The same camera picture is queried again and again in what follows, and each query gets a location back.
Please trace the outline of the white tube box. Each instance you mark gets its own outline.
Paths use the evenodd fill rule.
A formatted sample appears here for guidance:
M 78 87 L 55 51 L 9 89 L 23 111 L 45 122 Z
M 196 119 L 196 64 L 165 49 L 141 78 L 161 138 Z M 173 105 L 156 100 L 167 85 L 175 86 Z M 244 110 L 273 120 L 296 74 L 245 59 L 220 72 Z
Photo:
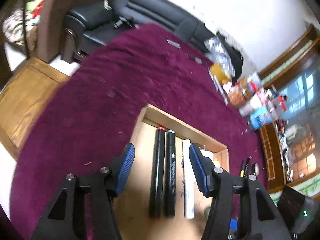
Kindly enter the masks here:
M 184 217 L 194 219 L 194 172 L 189 158 L 189 139 L 182 141 L 184 177 Z

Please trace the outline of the white power bank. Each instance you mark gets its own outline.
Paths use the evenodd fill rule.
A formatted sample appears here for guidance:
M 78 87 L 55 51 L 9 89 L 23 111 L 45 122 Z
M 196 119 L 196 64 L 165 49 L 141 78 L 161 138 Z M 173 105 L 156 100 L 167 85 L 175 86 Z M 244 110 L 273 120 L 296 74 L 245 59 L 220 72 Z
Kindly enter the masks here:
M 212 162 L 214 162 L 214 154 L 213 152 L 207 151 L 205 149 L 201 149 L 201 153 L 204 157 L 209 158 Z

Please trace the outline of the black marker red ends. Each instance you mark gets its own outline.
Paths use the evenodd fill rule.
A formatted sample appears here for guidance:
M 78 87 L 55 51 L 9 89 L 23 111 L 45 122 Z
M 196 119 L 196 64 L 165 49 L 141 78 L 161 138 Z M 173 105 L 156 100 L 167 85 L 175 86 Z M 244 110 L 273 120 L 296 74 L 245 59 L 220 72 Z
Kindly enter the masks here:
M 163 199 L 164 155 L 165 129 L 163 127 L 159 127 L 156 130 L 152 162 L 149 198 L 149 216 L 151 218 L 159 218 L 161 216 Z

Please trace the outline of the black marker grey cap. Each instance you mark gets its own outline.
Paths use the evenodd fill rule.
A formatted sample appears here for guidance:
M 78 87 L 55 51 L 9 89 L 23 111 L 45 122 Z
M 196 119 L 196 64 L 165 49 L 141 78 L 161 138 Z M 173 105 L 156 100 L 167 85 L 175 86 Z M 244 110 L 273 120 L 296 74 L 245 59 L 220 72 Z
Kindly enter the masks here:
M 173 130 L 166 132 L 165 148 L 165 192 L 164 213 L 166 217 L 175 216 L 176 204 L 176 134 Z

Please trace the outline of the green tube pen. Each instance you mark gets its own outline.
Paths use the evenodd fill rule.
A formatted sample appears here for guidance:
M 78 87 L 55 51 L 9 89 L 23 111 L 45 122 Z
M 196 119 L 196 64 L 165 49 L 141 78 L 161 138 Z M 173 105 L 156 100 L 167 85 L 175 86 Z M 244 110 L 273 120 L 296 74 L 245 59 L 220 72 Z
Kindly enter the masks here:
M 210 205 L 206 206 L 205 209 L 204 209 L 204 216 L 205 216 L 206 220 L 208 220 L 208 218 L 209 218 L 210 209 L 211 209 Z

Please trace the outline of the yellow black pen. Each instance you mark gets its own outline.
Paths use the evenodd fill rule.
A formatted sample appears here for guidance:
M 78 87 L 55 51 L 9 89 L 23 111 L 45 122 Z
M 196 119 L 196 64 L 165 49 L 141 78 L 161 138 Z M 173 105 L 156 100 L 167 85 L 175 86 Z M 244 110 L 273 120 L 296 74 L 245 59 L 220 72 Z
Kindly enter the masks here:
M 240 169 L 240 177 L 244 177 L 244 171 L 245 171 L 245 161 L 242 160 L 241 169 Z

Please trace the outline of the white pill bottle orange cap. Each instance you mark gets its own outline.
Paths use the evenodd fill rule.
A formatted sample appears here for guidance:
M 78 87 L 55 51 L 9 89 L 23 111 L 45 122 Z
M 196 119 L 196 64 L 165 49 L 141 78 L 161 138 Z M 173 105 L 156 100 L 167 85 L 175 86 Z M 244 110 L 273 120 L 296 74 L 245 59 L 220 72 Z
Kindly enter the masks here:
M 214 163 L 214 165 L 215 165 L 216 167 L 221 167 L 221 163 L 220 163 L 220 160 L 219 160 L 219 159 L 214 158 L 214 159 L 213 159 L 213 163 Z

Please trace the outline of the black tape roll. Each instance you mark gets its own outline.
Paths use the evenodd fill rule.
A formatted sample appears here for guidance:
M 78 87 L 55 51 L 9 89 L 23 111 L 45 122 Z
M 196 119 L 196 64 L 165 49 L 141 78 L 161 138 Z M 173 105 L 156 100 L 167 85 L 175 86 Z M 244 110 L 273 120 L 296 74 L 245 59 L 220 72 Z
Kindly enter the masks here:
M 259 175 L 259 165 L 258 163 L 253 163 L 251 165 L 251 174 L 258 176 Z

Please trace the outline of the wooden cabinet counter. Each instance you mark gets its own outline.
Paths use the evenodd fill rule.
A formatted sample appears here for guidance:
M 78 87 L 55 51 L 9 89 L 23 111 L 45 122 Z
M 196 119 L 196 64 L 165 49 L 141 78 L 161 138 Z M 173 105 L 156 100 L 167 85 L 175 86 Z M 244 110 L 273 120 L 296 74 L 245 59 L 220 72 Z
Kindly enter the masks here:
M 265 124 L 259 129 L 267 170 L 267 190 L 276 193 L 286 185 L 285 164 L 274 123 Z

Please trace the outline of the maroon velvet tablecloth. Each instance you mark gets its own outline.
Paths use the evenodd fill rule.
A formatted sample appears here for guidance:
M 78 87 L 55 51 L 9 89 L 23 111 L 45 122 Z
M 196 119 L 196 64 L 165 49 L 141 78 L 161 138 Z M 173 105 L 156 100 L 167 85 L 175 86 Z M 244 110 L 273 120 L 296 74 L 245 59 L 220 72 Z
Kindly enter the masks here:
M 121 153 L 147 104 L 225 144 L 231 174 L 250 158 L 265 184 L 259 134 L 224 103 L 208 64 L 199 50 L 155 24 L 125 31 L 89 55 L 48 103 L 20 152 L 10 219 L 22 237 L 31 237 L 68 173 L 93 173 Z

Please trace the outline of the blue label clear jar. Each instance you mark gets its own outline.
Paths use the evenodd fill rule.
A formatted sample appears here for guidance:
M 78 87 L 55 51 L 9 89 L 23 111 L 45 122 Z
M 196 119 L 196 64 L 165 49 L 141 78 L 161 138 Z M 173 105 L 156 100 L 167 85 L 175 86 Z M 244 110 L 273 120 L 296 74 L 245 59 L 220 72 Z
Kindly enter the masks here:
M 252 128 L 257 131 L 262 128 L 265 124 L 276 121 L 278 115 L 274 108 L 267 107 L 266 105 L 261 106 L 249 115 L 249 121 Z

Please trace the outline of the white plastic tub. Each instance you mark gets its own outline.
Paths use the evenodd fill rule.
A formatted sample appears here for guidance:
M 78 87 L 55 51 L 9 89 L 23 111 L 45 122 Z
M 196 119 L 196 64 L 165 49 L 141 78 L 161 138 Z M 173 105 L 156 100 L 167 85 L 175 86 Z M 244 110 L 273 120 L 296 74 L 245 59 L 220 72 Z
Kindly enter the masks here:
M 242 107 L 239 108 L 239 113 L 242 117 L 246 117 L 262 107 L 265 102 L 266 97 L 263 94 L 256 93 Z

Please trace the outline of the brown label jar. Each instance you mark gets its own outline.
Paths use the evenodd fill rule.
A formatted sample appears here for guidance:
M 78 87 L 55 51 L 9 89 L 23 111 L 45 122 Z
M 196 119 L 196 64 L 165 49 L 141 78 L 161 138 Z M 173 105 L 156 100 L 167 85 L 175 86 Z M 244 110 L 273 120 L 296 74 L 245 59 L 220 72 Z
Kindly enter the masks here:
M 228 93 L 228 100 L 230 104 L 236 108 L 243 106 L 248 100 L 247 85 L 237 84 L 231 87 Z

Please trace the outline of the yellow tape roll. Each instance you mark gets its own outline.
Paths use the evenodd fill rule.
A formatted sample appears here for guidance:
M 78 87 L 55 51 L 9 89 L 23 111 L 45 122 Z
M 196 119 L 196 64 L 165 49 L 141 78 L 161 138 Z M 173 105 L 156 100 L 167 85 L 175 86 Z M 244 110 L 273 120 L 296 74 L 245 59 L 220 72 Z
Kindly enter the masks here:
M 221 85 L 225 85 L 232 80 L 231 76 L 223 70 L 219 63 L 214 63 L 213 65 L 211 65 L 209 71 L 212 76 L 215 76 L 217 78 Z

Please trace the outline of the black leather sofa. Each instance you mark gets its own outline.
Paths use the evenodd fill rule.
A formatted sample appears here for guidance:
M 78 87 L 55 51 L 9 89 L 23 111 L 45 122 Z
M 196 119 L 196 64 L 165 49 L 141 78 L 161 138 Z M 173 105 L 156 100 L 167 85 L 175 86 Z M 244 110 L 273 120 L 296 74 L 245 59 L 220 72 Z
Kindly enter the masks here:
M 61 59 L 82 61 L 122 32 L 146 23 L 167 29 L 203 53 L 209 51 L 205 40 L 214 36 L 202 21 L 168 0 L 104 0 L 65 14 Z

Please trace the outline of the brown chair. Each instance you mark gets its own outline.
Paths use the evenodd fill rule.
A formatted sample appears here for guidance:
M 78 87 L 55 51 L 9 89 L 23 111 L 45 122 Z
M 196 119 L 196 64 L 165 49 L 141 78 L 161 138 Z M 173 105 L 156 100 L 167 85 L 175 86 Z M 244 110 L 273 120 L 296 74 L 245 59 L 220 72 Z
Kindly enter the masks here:
M 48 63 L 60 53 L 64 15 L 73 7 L 100 0 L 44 0 L 37 29 L 37 57 Z

